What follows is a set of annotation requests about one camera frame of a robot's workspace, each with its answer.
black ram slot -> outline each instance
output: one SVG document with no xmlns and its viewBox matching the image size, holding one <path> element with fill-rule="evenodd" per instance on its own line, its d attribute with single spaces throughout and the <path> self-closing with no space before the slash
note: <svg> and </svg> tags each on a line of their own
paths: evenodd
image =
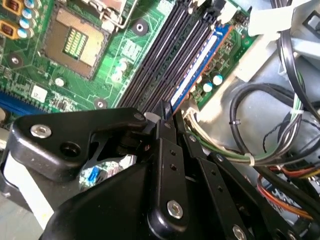
<svg viewBox="0 0 320 240">
<path fill-rule="evenodd" d="M 185 18 L 188 16 L 188 13 L 186 12 L 186 6 L 183 3 L 177 2 L 165 21 L 163 27 L 161 28 L 156 40 L 152 44 L 151 49 L 148 51 L 139 69 L 136 71 L 128 89 L 120 99 L 118 107 L 128 107 L 132 102 L 132 99 L 136 97 L 135 94 L 139 90 L 142 83 L 141 77 L 143 77 L 146 72 L 149 71 L 155 58 L 157 57 L 156 55 L 160 53 L 160 49 L 163 49 L 164 43 L 168 43 L 168 38 L 170 42 L 172 41 L 169 35 L 172 33 L 172 31 L 179 27 L 179 25 L 173 23 L 175 23 L 177 19 L 179 19 L 178 16 L 181 15 L 185 15 Z"/>
<path fill-rule="evenodd" d="M 159 74 L 164 62 L 173 50 L 180 34 L 187 27 L 190 15 L 183 13 L 179 16 L 178 22 L 175 24 L 175 28 L 170 31 L 172 34 L 166 39 L 159 52 L 155 52 L 155 58 L 148 68 L 148 71 L 142 75 L 139 80 L 140 84 L 136 92 L 133 93 L 134 99 L 129 103 L 128 107 L 136 106 L 145 92 L 146 88 L 149 87 L 150 83 L 154 81 L 155 77 Z"/>
<path fill-rule="evenodd" d="M 196 25 L 193 28 L 192 34 L 188 36 L 169 68 L 157 82 L 157 86 L 152 94 L 145 100 L 144 107 L 141 109 L 142 112 L 152 111 L 161 99 L 178 86 L 179 79 L 184 75 L 186 69 L 211 32 L 208 23 L 201 23 L 199 21 L 199 24 L 200 26 Z"/>
</svg>

green circuit board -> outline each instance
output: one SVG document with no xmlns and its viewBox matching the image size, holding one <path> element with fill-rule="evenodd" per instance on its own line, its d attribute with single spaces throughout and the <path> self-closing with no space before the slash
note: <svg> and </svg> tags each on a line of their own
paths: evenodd
<svg viewBox="0 0 320 240">
<path fill-rule="evenodd" d="M 133 2 L 134 0 L 126 1 L 124 17 L 128 15 Z M 45 42 L 48 30 L 53 29 L 52 15 L 55 14 L 57 2 L 41 0 L 41 3 L 33 37 L 11 40 L 2 36 L 0 39 L 0 91 L 47 113 L 114 108 L 174 6 L 174 1 L 170 0 L 139 0 L 127 27 L 114 31 L 108 37 L 104 35 L 105 49 L 101 50 L 100 60 L 95 63 L 93 76 L 83 77 L 69 66 L 44 54 L 44 48 L 49 48 L 45 46 Z M 67 1 L 63 6 L 69 13 L 88 23 L 88 26 L 103 32 L 101 20 L 75 2 Z M 19 17 L 15 18 L 11 12 L 2 9 L 0 19 L 18 22 Z M 147 23 L 147 32 L 137 35 L 132 28 L 141 19 Z M 77 34 L 75 31 L 69 32 L 68 38 L 74 33 Z M 59 40 L 63 38 L 59 34 L 54 37 L 54 41 L 65 41 Z M 77 47 L 81 46 L 80 43 L 74 43 L 71 37 L 68 41 Z M 18 64 L 12 63 L 13 58 L 18 59 Z M 115 81 L 113 75 L 123 59 L 126 69 L 122 77 Z"/>
<path fill-rule="evenodd" d="M 245 10 L 239 10 L 228 24 L 232 26 L 232 31 L 206 67 L 202 75 L 202 82 L 212 81 L 217 75 L 222 76 L 223 80 L 227 79 L 255 40 L 255 37 L 248 35 L 249 13 Z M 218 88 L 219 85 L 213 85 L 211 91 L 205 92 L 203 84 L 199 83 L 195 86 L 191 97 L 195 99 L 199 109 L 202 109 Z"/>
</svg>

black metal arm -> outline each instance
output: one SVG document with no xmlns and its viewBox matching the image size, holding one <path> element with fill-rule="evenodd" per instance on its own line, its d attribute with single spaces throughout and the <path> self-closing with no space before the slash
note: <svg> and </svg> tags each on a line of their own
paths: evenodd
<svg viewBox="0 0 320 240">
<path fill-rule="evenodd" d="M 0 190 L 28 208 L 5 171 L 8 159 L 27 167 L 54 210 L 42 240 L 300 239 L 226 158 L 204 154 L 180 113 L 161 103 L 157 114 L 157 123 L 134 108 L 21 117 Z M 83 168 L 127 154 L 136 164 L 80 192 Z"/>
</svg>

orange wire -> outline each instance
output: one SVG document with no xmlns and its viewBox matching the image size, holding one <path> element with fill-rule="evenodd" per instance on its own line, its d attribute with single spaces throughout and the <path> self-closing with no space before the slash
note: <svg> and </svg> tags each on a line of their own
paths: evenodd
<svg viewBox="0 0 320 240">
<path fill-rule="evenodd" d="M 261 179 L 262 179 L 262 176 L 260 175 L 258 178 L 257 188 L 258 188 L 259 192 L 263 196 L 265 196 L 269 201 L 271 201 L 275 205 L 287 210 L 288 212 L 291 212 L 293 214 L 299 215 L 301 217 L 304 217 L 304 218 L 307 218 L 310 220 L 313 219 L 306 211 L 299 209 L 297 207 L 291 206 L 291 205 L 287 204 L 286 202 L 273 196 L 270 192 L 268 192 L 266 189 L 263 188 L 262 183 L 261 183 Z"/>
</svg>

